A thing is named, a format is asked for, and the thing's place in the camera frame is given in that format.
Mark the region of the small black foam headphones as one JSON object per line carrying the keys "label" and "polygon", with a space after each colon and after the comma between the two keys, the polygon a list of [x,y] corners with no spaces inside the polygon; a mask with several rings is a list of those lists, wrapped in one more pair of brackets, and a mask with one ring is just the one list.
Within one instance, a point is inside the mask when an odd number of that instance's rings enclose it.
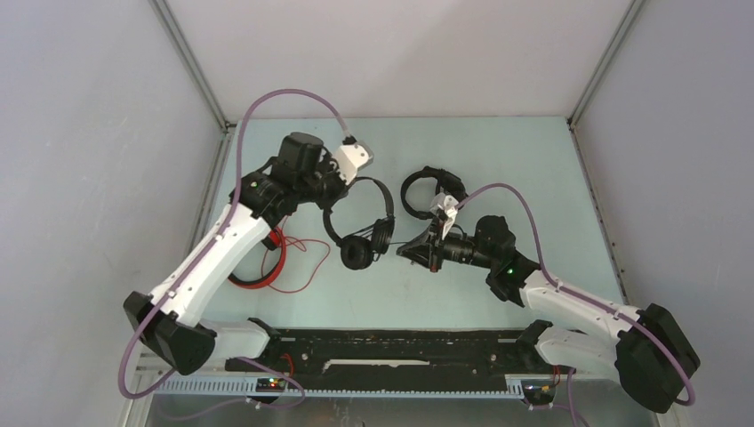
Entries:
{"label": "small black foam headphones", "polygon": [[380,180],[373,177],[357,177],[347,189],[351,189],[357,182],[371,181],[381,192],[385,204],[385,216],[377,219],[372,225],[341,237],[332,223],[334,205],[330,205],[322,212],[323,225],[327,236],[340,249],[342,264],[349,270],[364,270],[369,268],[382,255],[388,252],[396,226],[395,203],[389,188]]}

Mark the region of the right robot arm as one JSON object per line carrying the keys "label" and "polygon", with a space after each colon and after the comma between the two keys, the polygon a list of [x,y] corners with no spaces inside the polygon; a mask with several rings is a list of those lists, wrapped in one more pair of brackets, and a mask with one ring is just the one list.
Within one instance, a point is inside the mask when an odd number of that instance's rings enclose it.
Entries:
{"label": "right robot arm", "polygon": [[473,236],[444,233],[435,219],[397,255],[432,272],[444,262],[483,268],[496,298],[539,314],[518,339],[517,360],[527,371],[550,364],[602,375],[642,407],[665,414],[701,365],[667,309],[610,302],[558,280],[516,249],[502,216],[479,219]]}

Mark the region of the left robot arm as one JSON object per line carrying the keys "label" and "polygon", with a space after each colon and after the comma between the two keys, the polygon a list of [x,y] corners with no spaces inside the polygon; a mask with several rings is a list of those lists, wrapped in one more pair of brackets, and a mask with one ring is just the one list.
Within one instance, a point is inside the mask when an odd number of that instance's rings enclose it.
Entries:
{"label": "left robot arm", "polygon": [[334,152],[307,133],[290,133],[277,155],[243,176],[221,216],[193,252],[150,293],[131,292],[124,311],[141,343],[173,371],[190,375],[210,359],[218,330],[201,323],[230,273],[302,204],[321,208],[343,198],[373,153],[352,137]]}

